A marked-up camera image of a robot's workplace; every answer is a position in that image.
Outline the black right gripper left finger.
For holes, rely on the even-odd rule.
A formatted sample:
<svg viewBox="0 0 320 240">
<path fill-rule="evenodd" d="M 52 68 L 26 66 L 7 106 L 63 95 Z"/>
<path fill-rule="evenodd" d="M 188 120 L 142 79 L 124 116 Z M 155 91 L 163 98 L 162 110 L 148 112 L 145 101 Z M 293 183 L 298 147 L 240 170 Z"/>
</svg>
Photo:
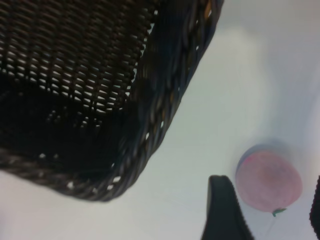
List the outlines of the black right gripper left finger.
<svg viewBox="0 0 320 240">
<path fill-rule="evenodd" d="M 243 216 L 235 188 L 226 175 L 208 178 L 203 240 L 254 240 Z"/>
</svg>

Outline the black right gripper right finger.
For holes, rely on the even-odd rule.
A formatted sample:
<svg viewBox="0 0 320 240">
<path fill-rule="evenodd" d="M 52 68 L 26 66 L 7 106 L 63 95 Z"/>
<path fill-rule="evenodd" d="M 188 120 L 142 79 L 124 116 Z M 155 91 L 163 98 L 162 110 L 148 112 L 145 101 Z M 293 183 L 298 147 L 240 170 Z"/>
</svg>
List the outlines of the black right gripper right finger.
<svg viewBox="0 0 320 240">
<path fill-rule="evenodd" d="M 314 232 L 320 233 L 320 177 L 317 180 L 309 220 Z"/>
</svg>

